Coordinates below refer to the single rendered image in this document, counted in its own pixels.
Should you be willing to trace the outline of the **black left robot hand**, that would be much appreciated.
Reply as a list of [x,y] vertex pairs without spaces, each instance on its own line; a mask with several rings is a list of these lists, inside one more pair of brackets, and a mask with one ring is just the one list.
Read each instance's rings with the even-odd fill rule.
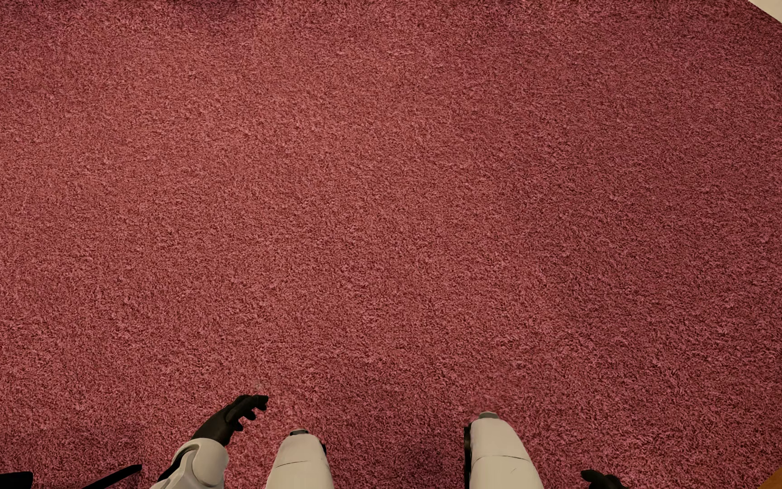
[[240,395],[234,401],[208,418],[191,439],[210,439],[227,447],[232,436],[243,431],[241,419],[255,420],[255,411],[266,411],[267,395]]

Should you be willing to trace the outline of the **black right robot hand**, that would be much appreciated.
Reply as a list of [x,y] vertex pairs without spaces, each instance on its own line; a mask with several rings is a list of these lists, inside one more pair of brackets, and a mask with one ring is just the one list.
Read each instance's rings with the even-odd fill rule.
[[592,469],[581,471],[581,479],[588,483],[588,489],[629,489],[618,476]]

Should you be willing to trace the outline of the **white left robot leg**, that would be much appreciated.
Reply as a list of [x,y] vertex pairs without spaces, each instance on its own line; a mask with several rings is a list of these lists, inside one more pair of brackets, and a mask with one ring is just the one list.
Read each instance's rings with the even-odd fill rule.
[[292,430],[279,445],[264,489],[334,489],[325,444],[306,429]]

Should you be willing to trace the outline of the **white robot leg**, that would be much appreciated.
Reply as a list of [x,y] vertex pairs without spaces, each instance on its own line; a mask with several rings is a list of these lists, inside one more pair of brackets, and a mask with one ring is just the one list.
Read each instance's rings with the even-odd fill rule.
[[334,489],[325,444],[306,429],[292,430],[279,445],[264,489]]
[[515,429],[481,412],[463,431],[464,489],[545,489]]

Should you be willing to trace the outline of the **white right robot leg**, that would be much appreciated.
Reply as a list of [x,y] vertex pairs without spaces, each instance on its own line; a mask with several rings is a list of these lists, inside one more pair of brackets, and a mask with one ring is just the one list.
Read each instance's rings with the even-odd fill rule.
[[463,431],[464,489],[545,489],[515,429],[481,412]]

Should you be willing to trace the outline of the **red shaggy carpet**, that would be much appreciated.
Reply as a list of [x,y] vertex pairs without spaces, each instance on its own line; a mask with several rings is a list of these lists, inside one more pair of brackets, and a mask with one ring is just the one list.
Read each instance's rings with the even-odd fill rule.
[[0,0],[0,472],[146,486],[241,394],[350,489],[782,465],[782,25],[747,0]]

